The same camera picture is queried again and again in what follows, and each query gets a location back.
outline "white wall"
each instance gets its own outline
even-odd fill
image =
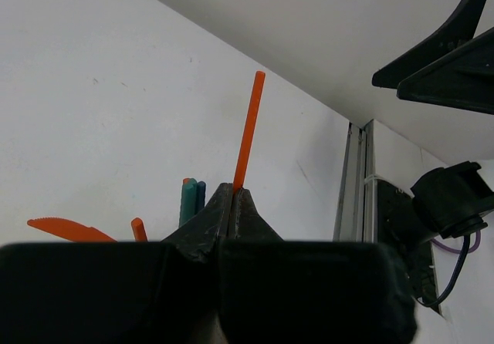
[[[460,0],[160,0],[353,123],[375,118],[450,164],[494,158],[494,117],[400,101],[372,75],[425,37]],[[480,21],[494,26],[494,0]]]
[[[426,150],[377,121],[374,121],[374,145],[376,173],[409,194],[411,193],[410,187],[422,174],[436,167],[446,166]],[[487,176],[488,174],[483,171],[481,175]],[[492,176],[494,176],[494,170],[490,173],[490,177]],[[489,227],[482,230],[482,242],[479,249],[467,257],[455,289],[442,304],[445,320],[430,309],[418,307],[417,314],[421,331],[416,342],[421,344],[492,342],[494,217],[488,216],[486,221]],[[462,243],[461,239],[448,239],[442,242],[456,248],[460,248]],[[442,292],[451,278],[458,255],[436,247],[433,247],[433,254],[438,290]]]
[[[232,181],[257,62],[156,0],[0,0],[0,245],[59,216],[178,225],[181,179]],[[284,238],[330,239],[348,120],[267,70],[245,182]]]

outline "pointed black object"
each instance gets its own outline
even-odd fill
[[[486,0],[461,0],[434,34],[374,74],[398,98],[494,114],[494,28],[472,39]]]

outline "orange plastic blade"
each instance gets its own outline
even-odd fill
[[[254,138],[255,122],[257,121],[257,113],[259,112],[259,104],[261,103],[265,77],[266,74],[264,72],[258,71],[255,73],[249,110],[247,112],[247,118],[245,119],[244,134],[242,136],[242,143],[240,144],[237,169],[235,170],[235,177],[233,178],[234,193],[244,185],[245,172],[247,171],[247,164],[249,163],[250,148],[252,146],[252,139]]]
[[[108,242],[116,241],[107,234],[93,227],[86,227],[74,221],[64,218],[37,218],[30,219],[28,225],[41,231],[54,234],[74,242]]]
[[[136,241],[147,241],[146,230],[144,229],[144,223],[140,218],[134,218],[130,226],[132,227],[132,232],[134,233],[134,239]]]

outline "black cable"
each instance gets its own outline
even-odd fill
[[[466,235],[463,237],[463,246],[462,250],[460,251],[460,255],[458,257],[458,261],[456,262],[455,270],[453,271],[453,275],[451,276],[451,280],[449,280],[448,286],[446,286],[445,290],[442,292],[442,294],[434,300],[432,303],[423,303],[418,301],[420,304],[422,304],[424,307],[435,307],[436,305],[440,305],[441,303],[446,300],[446,298],[451,294],[451,291],[455,287],[456,280],[458,280],[458,277],[460,276],[460,272],[462,271],[463,264],[465,263],[466,256],[469,253],[470,249],[470,235]]]

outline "cable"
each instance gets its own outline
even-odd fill
[[[436,305],[440,305],[441,303],[444,302],[444,300],[446,300],[446,298],[449,296],[449,294],[451,294],[451,291],[455,287],[456,280],[458,280],[458,277],[460,276],[460,272],[462,271],[466,256],[469,253],[469,249],[470,249],[470,235],[468,234],[463,237],[462,250],[460,251],[458,261],[456,262],[455,270],[453,271],[451,280],[449,280],[448,286],[446,286],[445,290],[442,292],[439,298],[437,298],[432,303],[423,303],[418,300],[420,304],[422,304],[424,307],[430,308],[430,307],[435,307]]]
[[[446,251],[449,251],[450,253],[453,253],[453,254],[460,254],[461,250],[458,250],[458,249],[454,249],[454,248],[450,248],[449,246],[447,245],[444,245],[442,244],[441,242],[435,240],[435,239],[432,239],[431,240],[432,244],[434,244],[435,246],[437,246],[438,248],[442,249],[442,250],[446,250]],[[477,250],[480,246],[480,231],[477,231],[475,233],[475,243],[473,244],[473,246],[469,249],[469,254],[470,253],[473,253],[475,250]]]

